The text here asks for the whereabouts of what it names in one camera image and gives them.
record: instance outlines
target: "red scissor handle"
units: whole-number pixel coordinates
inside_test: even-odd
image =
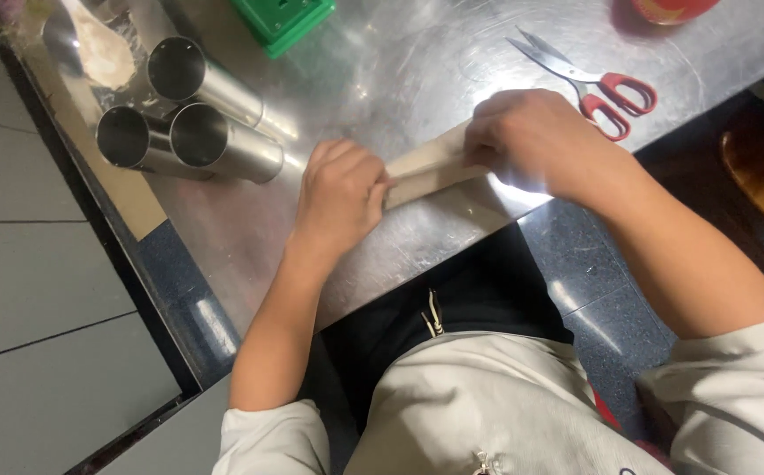
[[[593,122],[596,122],[596,119],[593,118],[594,111],[599,111],[600,113],[605,114],[611,124],[614,124],[615,127],[617,127],[617,131],[620,135],[610,135],[602,130],[601,127],[599,127],[599,131],[602,132],[602,135],[608,137],[612,142],[619,142],[620,140],[628,137],[631,132],[631,126],[629,125],[629,122],[625,120],[623,116],[621,116],[620,113],[618,113],[613,107],[609,106],[607,102],[603,101],[602,98],[597,95],[588,94],[582,97],[579,103],[579,109],[581,110],[582,115],[589,118]]]
[[[627,97],[620,94],[620,92],[617,91],[618,85],[628,87],[640,94],[643,97],[643,106],[631,102]],[[626,76],[625,74],[606,73],[599,80],[599,89],[601,89],[611,101],[614,101],[614,103],[633,116],[649,114],[657,105],[657,92],[655,92],[655,88],[643,81],[632,78],[631,76]]]

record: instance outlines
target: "hand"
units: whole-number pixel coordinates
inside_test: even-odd
[[[329,275],[382,219],[389,186],[385,163],[364,147],[346,139],[320,142],[303,174],[287,247]]]
[[[564,96],[541,89],[499,92],[476,106],[465,152],[470,163],[486,167],[507,159],[527,181],[587,206],[639,167]]]

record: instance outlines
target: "black pants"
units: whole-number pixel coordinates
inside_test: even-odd
[[[520,227],[511,223],[321,332],[359,432],[388,366],[431,337],[420,316],[432,321],[430,289],[446,333],[487,330],[573,342]]]

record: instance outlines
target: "green plastic box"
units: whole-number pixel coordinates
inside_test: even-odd
[[[269,58],[276,58],[334,11],[334,0],[230,0]]]

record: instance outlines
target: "metal cup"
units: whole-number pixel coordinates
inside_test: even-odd
[[[255,127],[264,113],[259,94],[233,78],[188,38],[160,41],[147,61],[147,75],[153,89],[165,99],[206,102],[250,127]]]
[[[209,104],[191,104],[171,123],[171,148],[183,163],[253,183],[282,170],[282,147]]]
[[[115,106],[97,123],[95,139],[103,158],[115,167],[172,177],[205,180],[213,173],[189,167],[174,156],[170,126],[132,107]]]

